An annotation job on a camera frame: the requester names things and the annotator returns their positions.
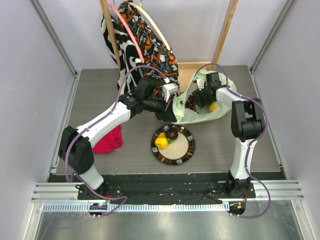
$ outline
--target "white tote bag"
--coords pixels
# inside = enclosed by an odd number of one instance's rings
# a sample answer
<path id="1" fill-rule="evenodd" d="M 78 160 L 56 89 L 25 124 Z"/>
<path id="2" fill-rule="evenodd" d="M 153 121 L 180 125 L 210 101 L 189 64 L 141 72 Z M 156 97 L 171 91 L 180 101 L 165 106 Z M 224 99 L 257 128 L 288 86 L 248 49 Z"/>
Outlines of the white tote bag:
<path id="1" fill-rule="evenodd" d="M 207 81 L 206 74 L 209 74 L 209 73 L 214 73 L 214 71 L 200 70 L 197 74 L 194 73 L 190 79 L 187 90 L 173 100 L 172 109 L 173 109 L 173 113 L 175 115 L 175 118 L 177 120 L 177 122 L 174 122 L 174 124 L 183 125 L 183 124 L 202 123 L 205 121 L 210 121 L 210 120 L 221 118 L 227 112 L 230 111 L 230 108 L 228 108 L 226 105 L 224 105 L 223 103 L 218 102 L 218 101 L 216 101 L 214 104 L 217 107 L 217 109 L 215 109 L 212 112 L 209 110 L 208 105 L 206 105 L 202 108 L 200 106 L 196 106 L 197 112 L 195 112 L 191 109 L 185 108 L 185 105 L 186 105 L 186 102 L 187 102 L 189 96 L 195 90 L 195 89 L 192 89 L 192 87 L 191 87 L 193 80 L 202 79 L 203 81 L 206 82 Z M 226 84 L 226 76 L 224 74 L 219 73 L 219 79 L 220 79 L 222 85 Z M 228 84 L 233 91 L 235 91 L 235 92 L 237 91 L 237 88 L 236 88 L 233 81 L 228 79 Z"/>

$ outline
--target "dark purple eggplant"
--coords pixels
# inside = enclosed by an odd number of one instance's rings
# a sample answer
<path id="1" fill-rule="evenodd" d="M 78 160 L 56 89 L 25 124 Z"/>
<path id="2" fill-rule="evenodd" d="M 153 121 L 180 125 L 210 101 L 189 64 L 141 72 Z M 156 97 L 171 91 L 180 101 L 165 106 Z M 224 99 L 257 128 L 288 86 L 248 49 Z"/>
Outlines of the dark purple eggplant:
<path id="1" fill-rule="evenodd" d="M 167 139 L 176 140 L 178 138 L 178 131 L 175 129 L 169 129 L 165 131 L 165 137 Z"/>

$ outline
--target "folded red fabric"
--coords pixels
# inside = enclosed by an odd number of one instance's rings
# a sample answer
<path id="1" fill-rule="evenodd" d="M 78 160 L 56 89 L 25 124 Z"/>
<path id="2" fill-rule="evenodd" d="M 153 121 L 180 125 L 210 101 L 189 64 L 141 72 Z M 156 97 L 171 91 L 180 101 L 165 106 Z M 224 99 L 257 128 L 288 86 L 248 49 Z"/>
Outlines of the folded red fabric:
<path id="1" fill-rule="evenodd" d="M 122 146 L 121 126 L 116 126 L 92 148 L 94 154 L 108 154 Z"/>

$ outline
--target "plate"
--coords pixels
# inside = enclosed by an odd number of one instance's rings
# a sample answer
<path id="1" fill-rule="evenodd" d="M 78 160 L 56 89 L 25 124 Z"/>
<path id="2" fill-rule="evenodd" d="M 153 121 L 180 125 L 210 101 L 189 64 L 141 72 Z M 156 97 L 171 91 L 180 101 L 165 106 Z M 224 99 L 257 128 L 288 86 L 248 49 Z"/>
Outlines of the plate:
<path id="1" fill-rule="evenodd" d="M 178 138 L 168 144 L 165 149 L 159 149 L 155 141 L 160 133 L 165 133 L 169 129 L 176 129 L 178 131 Z M 165 125 L 160 127 L 152 136 L 151 150 L 153 155 L 164 164 L 180 165 L 188 161 L 195 153 L 196 142 L 191 132 L 184 126 L 180 125 Z"/>

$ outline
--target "wooden frame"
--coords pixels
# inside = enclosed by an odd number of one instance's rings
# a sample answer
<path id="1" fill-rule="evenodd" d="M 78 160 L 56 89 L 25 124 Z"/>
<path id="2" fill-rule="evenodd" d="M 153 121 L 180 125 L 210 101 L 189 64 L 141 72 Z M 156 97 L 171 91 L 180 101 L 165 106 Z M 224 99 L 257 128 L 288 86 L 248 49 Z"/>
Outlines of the wooden frame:
<path id="1" fill-rule="evenodd" d="M 108 29 L 108 32 L 111 33 L 110 40 L 112 43 L 113 52 L 115 53 L 115 57 L 116 57 L 116 61 L 118 63 L 118 66 L 120 66 L 118 45 L 117 45 L 117 40 L 116 40 L 116 37 L 114 34 L 114 27 L 112 25 L 111 16 L 110 16 L 109 8 L 108 8 L 108 3 L 107 3 L 107 0 L 99 0 L 99 1 L 101 4 L 102 11 L 103 11 L 106 27 Z M 215 50 L 214 50 L 212 61 L 211 62 L 209 62 L 209 61 L 180 62 L 178 64 L 179 77 L 180 77 L 180 91 L 181 92 L 184 92 L 186 90 L 186 88 L 189 84 L 190 78 L 196 70 L 198 70 L 204 64 L 217 63 L 219 61 L 219 58 L 220 58 L 228 31 L 229 31 L 229 27 L 231 25 L 237 4 L 238 4 L 238 0 L 229 0 L 229 5 L 228 5 L 228 8 L 227 8 L 225 16 L 224 16 L 224 21 L 222 24 L 219 38 L 218 38 L 218 42 L 217 42 Z M 208 66 L 204 69 L 215 71 L 216 66 L 212 65 L 212 66 Z"/>

